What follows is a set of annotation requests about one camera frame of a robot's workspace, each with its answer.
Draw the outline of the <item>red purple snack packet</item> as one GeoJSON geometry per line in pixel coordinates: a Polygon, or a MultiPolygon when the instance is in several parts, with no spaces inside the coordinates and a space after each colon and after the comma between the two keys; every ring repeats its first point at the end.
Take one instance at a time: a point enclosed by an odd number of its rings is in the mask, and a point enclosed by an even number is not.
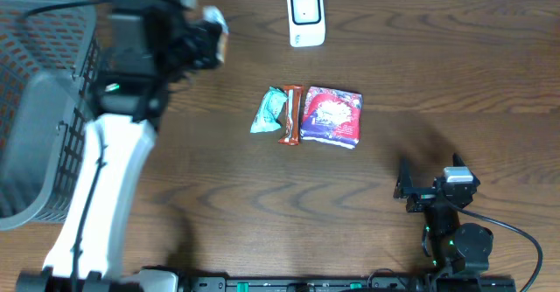
{"type": "Polygon", "coordinates": [[[354,149],[360,140],[361,94],[310,87],[300,126],[303,140],[354,149]]]}

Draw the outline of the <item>orange white small packet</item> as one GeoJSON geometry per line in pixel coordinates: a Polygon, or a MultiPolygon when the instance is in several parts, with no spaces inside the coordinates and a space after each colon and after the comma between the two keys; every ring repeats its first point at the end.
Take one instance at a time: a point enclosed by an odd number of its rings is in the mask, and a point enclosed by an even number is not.
{"type": "Polygon", "coordinates": [[[204,6],[202,12],[211,37],[213,56],[219,64],[223,64],[226,59],[229,36],[226,19],[216,6],[204,6]]]}

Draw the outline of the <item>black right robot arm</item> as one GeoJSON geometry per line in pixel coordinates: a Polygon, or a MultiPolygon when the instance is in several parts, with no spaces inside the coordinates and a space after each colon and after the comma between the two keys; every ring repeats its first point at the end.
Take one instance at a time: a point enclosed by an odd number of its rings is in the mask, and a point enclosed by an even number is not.
{"type": "Polygon", "coordinates": [[[481,291],[481,274],[489,269],[493,233],[475,223],[461,223],[459,211],[471,204],[480,181],[457,155],[430,187],[415,187],[408,162],[399,164],[394,198],[407,200],[407,212],[425,219],[422,245],[435,270],[425,276],[428,291],[481,291]]]}

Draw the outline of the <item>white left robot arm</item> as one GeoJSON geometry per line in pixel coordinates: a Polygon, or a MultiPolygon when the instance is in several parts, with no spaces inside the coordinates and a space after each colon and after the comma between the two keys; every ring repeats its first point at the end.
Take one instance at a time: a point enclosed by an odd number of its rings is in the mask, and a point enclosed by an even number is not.
{"type": "Polygon", "coordinates": [[[137,182],[158,138],[172,83],[224,60],[221,14],[191,22],[196,0],[109,0],[113,45],[85,100],[92,119],[72,201],[42,270],[21,273],[19,291],[188,290],[180,272],[124,276],[123,246],[137,182]]]}

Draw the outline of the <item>brown orange candy bar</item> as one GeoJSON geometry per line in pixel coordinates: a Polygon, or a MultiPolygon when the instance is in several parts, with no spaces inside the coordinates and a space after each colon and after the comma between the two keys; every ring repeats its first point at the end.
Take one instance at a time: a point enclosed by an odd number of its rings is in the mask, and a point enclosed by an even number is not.
{"type": "Polygon", "coordinates": [[[299,145],[299,110],[304,88],[301,85],[288,85],[283,90],[287,93],[286,126],[285,135],[278,142],[290,146],[299,145]]]}

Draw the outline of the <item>green wipes packet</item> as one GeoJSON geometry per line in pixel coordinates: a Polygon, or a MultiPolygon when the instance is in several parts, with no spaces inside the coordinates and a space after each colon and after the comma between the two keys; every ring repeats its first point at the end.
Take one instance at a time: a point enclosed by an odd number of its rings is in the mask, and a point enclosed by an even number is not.
{"type": "Polygon", "coordinates": [[[254,134],[279,130],[282,125],[278,118],[287,99],[288,96],[283,90],[270,87],[257,109],[250,132],[254,134]]]}

